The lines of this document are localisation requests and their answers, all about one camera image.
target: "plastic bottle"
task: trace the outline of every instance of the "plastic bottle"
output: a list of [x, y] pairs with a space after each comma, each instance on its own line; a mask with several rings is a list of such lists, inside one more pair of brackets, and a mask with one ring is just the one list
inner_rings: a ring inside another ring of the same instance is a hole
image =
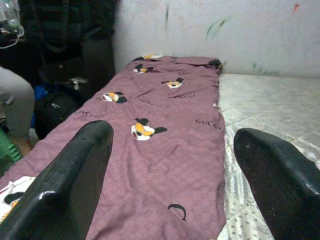
[[17, 15], [16, 6], [13, 0], [2, 0], [4, 14], [10, 28], [17, 30], [20, 26], [20, 21]]

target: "gray pants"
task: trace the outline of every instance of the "gray pants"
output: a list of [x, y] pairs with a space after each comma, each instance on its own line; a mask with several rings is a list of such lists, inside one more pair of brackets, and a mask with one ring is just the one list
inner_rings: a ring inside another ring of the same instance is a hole
[[0, 103], [4, 105], [9, 134], [27, 138], [35, 106], [34, 90], [22, 77], [1, 66]]

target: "white wall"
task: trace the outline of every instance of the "white wall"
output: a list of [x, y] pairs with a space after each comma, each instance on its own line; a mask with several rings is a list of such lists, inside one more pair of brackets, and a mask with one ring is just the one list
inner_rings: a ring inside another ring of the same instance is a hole
[[228, 73], [320, 77], [320, 0], [120, 0], [115, 32], [117, 71], [162, 54], [218, 57]]

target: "person's leg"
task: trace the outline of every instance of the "person's leg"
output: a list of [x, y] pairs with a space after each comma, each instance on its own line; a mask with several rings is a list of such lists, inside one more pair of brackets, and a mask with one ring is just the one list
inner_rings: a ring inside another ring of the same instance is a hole
[[9, 128], [8, 137], [25, 156], [31, 150], [29, 128], [34, 111], [34, 90], [14, 72], [0, 67], [0, 102]]

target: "mauve bedsheet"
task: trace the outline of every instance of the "mauve bedsheet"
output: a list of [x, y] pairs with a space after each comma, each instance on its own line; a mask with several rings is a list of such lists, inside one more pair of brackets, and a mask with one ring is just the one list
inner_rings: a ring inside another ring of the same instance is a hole
[[131, 62], [13, 166], [0, 189], [37, 176], [85, 123], [105, 120], [113, 150], [87, 239], [215, 239], [226, 222], [225, 123], [213, 59]]

